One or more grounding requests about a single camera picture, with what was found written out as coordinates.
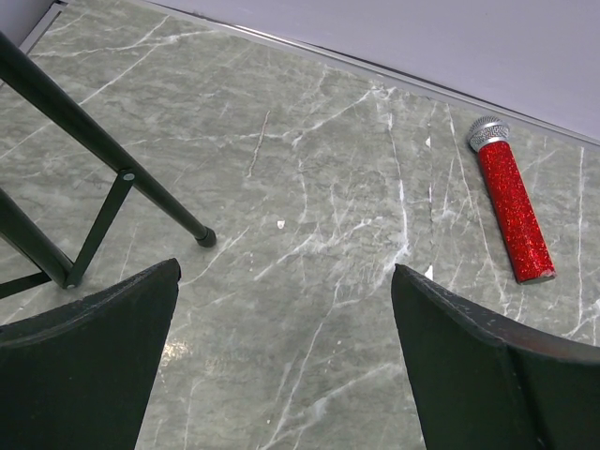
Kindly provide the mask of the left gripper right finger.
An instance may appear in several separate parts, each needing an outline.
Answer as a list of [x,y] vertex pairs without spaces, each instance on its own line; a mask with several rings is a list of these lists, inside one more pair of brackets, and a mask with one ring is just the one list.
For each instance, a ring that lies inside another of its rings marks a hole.
[[598,348],[513,321],[406,265],[391,297],[428,449],[598,448]]

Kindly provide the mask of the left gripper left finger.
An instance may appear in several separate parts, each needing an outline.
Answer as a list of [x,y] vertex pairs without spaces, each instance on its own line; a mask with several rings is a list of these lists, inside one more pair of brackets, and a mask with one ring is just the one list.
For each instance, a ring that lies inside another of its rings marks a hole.
[[134,448],[180,277],[169,259],[2,326],[2,448]]

